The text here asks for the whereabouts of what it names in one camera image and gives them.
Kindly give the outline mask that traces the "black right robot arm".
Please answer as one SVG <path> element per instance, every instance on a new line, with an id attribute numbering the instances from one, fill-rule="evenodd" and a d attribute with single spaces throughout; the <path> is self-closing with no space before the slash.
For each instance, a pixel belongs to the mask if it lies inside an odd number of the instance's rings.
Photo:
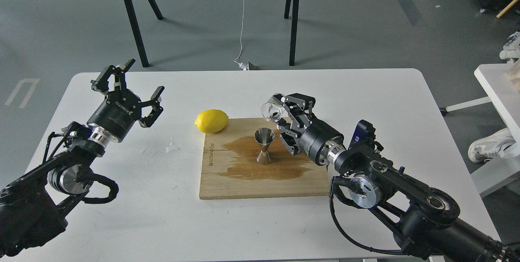
<path id="1" fill-rule="evenodd" d="M 453 262 L 518 262 L 518 249 L 462 221 L 460 206 L 450 195 L 382 157 L 384 148 L 370 122 L 360 120 L 345 145 L 343 134 L 313 113 L 314 104 L 315 99 L 304 94 L 277 93 L 261 111 L 266 121 L 275 123 L 290 154 L 303 152 L 315 164 L 338 172 L 330 182 L 330 212 L 337 229 L 352 244 L 379 254 L 423 260 L 440 255 Z M 392 232 L 399 249 L 376 249 L 351 238 L 337 220 L 335 199 L 371 212 Z"/>

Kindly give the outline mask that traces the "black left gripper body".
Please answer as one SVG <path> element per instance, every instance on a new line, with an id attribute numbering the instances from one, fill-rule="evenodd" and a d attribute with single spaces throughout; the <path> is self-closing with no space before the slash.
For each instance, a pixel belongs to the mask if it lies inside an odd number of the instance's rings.
<path id="1" fill-rule="evenodd" d="M 111 91 L 87 120 L 87 125 L 103 128 L 115 138 L 115 142 L 122 142 L 141 118 L 140 102 L 141 98 L 131 91 Z"/>

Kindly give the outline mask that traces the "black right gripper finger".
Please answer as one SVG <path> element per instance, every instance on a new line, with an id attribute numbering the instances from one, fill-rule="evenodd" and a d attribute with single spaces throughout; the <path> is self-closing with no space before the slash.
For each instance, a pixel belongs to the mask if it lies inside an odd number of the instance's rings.
<path id="1" fill-rule="evenodd" d="M 291 123 L 289 123 L 285 118 L 281 118 L 276 124 L 280 132 L 281 141 L 288 152 L 291 155 L 301 153 L 300 140 L 303 134 L 303 123 L 301 120 L 292 118 Z"/>
<path id="2" fill-rule="evenodd" d="M 292 121 L 291 126 L 310 126 L 313 120 L 314 97 L 293 93 L 283 96 L 284 108 Z"/>

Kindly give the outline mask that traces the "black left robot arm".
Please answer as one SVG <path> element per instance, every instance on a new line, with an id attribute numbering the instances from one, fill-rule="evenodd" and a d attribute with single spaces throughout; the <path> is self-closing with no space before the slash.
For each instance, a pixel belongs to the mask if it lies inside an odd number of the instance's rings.
<path id="1" fill-rule="evenodd" d="M 41 247 L 65 231 L 66 216 L 78 203 L 106 204 L 117 197 L 117 183 L 90 168 L 106 146 L 122 142 L 134 123 L 148 128 L 163 112 L 159 86 L 150 100 L 129 90 L 125 74 L 135 63 L 106 67 L 91 81 L 104 101 L 86 125 L 73 121 L 47 138 L 43 162 L 1 191 L 0 249 L 15 256 L 23 249 Z"/>

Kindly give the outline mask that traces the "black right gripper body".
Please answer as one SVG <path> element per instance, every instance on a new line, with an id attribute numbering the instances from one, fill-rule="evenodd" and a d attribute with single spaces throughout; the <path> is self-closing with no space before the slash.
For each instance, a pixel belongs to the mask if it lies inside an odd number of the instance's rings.
<path id="1" fill-rule="evenodd" d="M 315 116 L 299 114 L 291 116 L 291 131 L 294 133 L 291 155 L 305 154 L 318 166 L 333 163 L 346 150 L 344 137 L 337 130 Z"/>

